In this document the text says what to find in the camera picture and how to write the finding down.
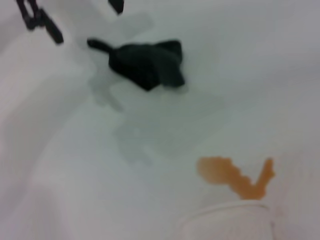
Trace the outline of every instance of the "white cup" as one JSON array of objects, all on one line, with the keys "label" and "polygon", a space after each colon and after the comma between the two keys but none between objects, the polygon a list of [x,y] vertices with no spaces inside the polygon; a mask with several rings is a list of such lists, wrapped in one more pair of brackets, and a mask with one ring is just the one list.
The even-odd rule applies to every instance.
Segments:
[{"label": "white cup", "polygon": [[180,240],[273,240],[269,209],[240,200],[200,210],[181,221]]}]

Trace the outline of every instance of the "orange liquid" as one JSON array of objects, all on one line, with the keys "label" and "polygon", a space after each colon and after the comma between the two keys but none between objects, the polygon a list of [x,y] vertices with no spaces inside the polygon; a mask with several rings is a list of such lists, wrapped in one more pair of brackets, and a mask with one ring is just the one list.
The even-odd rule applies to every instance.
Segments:
[{"label": "orange liquid", "polygon": [[243,176],[239,167],[233,165],[231,158],[204,157],[199,159],[197,170],[210,184],[228,185],[241,199],[260,200],[266,195],[266,188],[275,176],[274,161],[268,158],[255,184],[248,176]]}]

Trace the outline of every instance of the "white surface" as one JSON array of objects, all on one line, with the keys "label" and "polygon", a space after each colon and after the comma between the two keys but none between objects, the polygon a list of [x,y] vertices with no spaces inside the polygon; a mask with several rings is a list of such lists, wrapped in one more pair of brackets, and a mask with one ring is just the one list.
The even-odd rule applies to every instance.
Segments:
[{"label": "white surface", "polygon": [[274,240],[269,209],[254,200],[203,209],[187,218],[179,230],[181,240]]},{"label": "white surface", "polygon": [[[172,239],[181,216],[237,199],[197,175],[202,156],[252,177],[274,157],[279,239],[318,239],[319,1],[128,0],[119,18],[105,0],[42,2],[61,47],[1,6],[1,240]],[[139,90],[88,36],[181,39],[188,89]]]}]

